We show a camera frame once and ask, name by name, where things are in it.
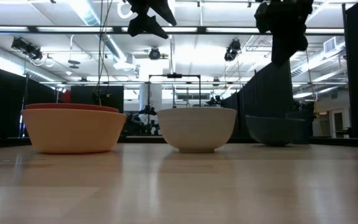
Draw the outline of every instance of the air vent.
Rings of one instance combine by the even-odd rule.
[[[336,37],[333,37],[324,42],[324,53],[330,53],[336,49]]]
[[[186,93],[179,93],[178,94],[178,100],[198,100],[200,98],[200,95],[198,93],[190,93],[188,96]],[[202,93],[201,94],[202,100],[209,100],[209,93]]]

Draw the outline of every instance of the ceiling duct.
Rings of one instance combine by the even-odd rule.
[[[100,18],[97,17],[93,7],[88,0],[70,1],[71,8],[77,13],[87,26],[100,26]],[[117,46],[110,35],[102,34],[102,41],[106,43],[106,48],[114,55],[117,62],[126,62],[127,58],[122,50]]]
[[[329,58],[335,56],[345,49],[345,38],[344,37],[333,37],[327,40],[324,47],[309,56],[308,59],[304,58],[300,60],[294,67],[291,68],[291,76],[295,77],[302,73],[307,72],[309,69],[316,68],[328,61]]]
[[[2,70],[21,76],[23,76],[25,72],[28,72],[31,79],[40,82],[65,81],[40,67],[32,65],[29,61],[26,62],[26,71],[24,71],[24,63],[25,60],[23,58],[0,49],[0,69]]]

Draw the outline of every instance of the gray bowl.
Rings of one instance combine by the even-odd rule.
[[[249,134],[267,146],[282,147],[290,143],[292,121],[285,118],[264,118],[246,115]]]

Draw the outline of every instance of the table surface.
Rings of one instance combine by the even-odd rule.
[[[358,148],[167,144],[113,152],[0,149],[0,223],[358,223]]]

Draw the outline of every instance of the tan bowl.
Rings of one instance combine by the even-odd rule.
[[[35,150],[51,154],[110,151],[126,120],[120,113],[73,109],[32,109],[22,115]]]
[[[236,110],[174,108],[157,112],[162,136],[180,152],[214,152],[230,139]]]

